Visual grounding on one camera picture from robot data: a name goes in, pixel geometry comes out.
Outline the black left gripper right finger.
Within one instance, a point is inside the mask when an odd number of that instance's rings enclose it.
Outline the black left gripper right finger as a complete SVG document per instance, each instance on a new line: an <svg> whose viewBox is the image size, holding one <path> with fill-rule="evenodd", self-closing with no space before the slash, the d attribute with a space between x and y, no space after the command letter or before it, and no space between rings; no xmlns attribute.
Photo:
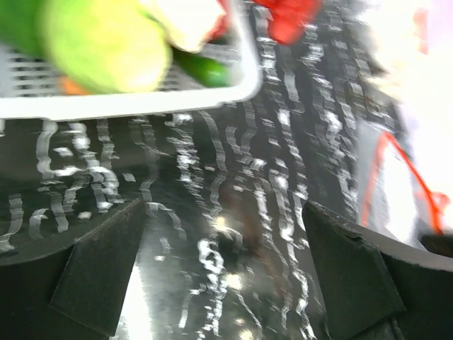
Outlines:
<svg viewBox="0 0 453 340"><path fill-rule="evenodd" d="M420 250L316 203L302 218L331 339L452 338L452 235Z"/></svg>

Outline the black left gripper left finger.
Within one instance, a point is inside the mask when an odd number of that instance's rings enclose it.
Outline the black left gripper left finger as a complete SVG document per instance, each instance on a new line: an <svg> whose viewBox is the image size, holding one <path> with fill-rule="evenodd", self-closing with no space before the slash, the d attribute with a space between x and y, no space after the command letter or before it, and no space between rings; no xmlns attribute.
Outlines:
<svg viewBox="0 0 453 340"><path fill-rule="evenodd" d="M135 198L1 254L2 339L115 335L144 229Z"/></svg>

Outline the clear zip bag orange zipper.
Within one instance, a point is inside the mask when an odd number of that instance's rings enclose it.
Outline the clear zip bag orange zipper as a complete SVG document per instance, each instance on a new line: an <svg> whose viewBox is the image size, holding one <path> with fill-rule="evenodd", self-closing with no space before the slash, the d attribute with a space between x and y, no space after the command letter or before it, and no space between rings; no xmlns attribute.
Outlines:
<svg viewBox="0 0 453 340"><path fill-rule="evenodd" d="M358 225L415 248L452 235L452 175L438 151L374 125L360 129L357 150Z"/></svg>

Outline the round green cabbage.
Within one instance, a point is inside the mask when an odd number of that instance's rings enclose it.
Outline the round green cabbage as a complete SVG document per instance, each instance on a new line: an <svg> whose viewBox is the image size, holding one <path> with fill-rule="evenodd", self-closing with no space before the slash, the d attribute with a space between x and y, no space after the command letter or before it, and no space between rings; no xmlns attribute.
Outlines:
<svg viewBox="0 0 453 340"><path fill-rule="evenodd" d="M90 94L156 90L173 55L136 1L2 1L1 41Z"/></svg>

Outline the red toy lobster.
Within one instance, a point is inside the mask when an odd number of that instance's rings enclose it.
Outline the red toy lobster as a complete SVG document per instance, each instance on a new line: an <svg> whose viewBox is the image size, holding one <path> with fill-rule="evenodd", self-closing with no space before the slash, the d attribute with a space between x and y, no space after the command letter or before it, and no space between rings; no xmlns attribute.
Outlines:
<svg viewBox="0 0 453 340"><path fill-rule="evenodd" d="M291 45L304 33L305 26L310 24L321 10L322 1L318 0L277 0L254 1L267 8L271 19L268 19L268 35L280 45Z"/></svg>

